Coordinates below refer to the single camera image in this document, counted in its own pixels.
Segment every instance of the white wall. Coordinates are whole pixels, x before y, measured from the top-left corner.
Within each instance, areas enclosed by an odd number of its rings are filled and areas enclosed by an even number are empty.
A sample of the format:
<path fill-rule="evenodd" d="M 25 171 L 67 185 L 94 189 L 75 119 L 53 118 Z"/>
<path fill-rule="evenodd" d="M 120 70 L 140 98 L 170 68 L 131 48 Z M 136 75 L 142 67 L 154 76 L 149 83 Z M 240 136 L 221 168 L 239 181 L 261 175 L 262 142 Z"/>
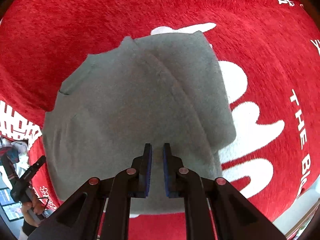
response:
<path fill-rule="evenodd" d="M 285 235 L 320 198 L 320 176 L 273 224 Z"/>

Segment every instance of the black wristband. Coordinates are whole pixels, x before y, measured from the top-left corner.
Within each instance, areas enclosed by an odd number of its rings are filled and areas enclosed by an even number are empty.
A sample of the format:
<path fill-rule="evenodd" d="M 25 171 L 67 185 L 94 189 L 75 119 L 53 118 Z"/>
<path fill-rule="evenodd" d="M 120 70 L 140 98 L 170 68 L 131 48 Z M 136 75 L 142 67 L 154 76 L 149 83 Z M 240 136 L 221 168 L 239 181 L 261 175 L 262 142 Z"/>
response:
<path fill-rule="evenodd" d="M 22 225 L 22 231 L 27 235 L 30 236 L 31 233 L 36 229 L 36 227 L 28 224 L 25 220 L 23 220 L 23 225 Z"/>

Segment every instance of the gray fabric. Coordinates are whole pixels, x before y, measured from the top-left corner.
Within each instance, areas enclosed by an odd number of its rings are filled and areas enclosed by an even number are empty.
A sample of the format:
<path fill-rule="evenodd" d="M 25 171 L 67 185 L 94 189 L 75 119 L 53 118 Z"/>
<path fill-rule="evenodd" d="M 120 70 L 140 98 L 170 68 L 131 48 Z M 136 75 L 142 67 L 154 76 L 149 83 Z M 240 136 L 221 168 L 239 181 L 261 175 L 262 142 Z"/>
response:
<path fill-rule="evenodd" d="M 221 175 L 217 151 L 236 136 L 218 61 L 201 32 L 132 40 L 89 55 L 46 113 L 44 147 L 53 187 L 66 200 L 90 177 L 131 166 L 152 143 L 149 197 L 131 213 L 181 212 L 164 189 L 162 148 L 202 177 Z"/>

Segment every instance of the black cable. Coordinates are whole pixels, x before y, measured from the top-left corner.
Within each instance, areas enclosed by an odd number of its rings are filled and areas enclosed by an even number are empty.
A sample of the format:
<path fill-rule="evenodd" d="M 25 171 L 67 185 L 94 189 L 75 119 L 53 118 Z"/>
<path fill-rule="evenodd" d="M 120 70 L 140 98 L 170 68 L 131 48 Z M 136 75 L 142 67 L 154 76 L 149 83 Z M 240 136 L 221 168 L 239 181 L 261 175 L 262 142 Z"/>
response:
<path fill-rule="evenodd" d="M 49 198 L 48 198 L 48 197 L 39 197 L 38 199 L 44 199 L 44 198 L 47 199 L 47 203 L 46 203 L 45 206 L 44 206 L 44 209 L 46 209 L 47 206 L 48 206 L 48 203 L 49 203 Z"/>

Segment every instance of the folded gray garment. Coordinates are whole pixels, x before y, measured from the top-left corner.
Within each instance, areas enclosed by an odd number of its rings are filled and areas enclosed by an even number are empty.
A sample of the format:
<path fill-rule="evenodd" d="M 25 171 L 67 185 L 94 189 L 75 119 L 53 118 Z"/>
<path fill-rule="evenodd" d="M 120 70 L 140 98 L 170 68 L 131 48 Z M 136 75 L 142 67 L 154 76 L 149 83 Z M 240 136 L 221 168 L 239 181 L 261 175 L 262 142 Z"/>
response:
<path fill-rule="evenodd" d="M 162 149 L 200 176 L 221 175 L 217 151 L 236 136 L 215 54 L 201 32 L 132 40 L 89 55 L 62 84 L 45 115 L 47 164 L 58 198 L 91 177 L 106 179 L 153 146 L 150 192 L 132 199 L 131 213 L 181 212 L 165 195 Z"/>

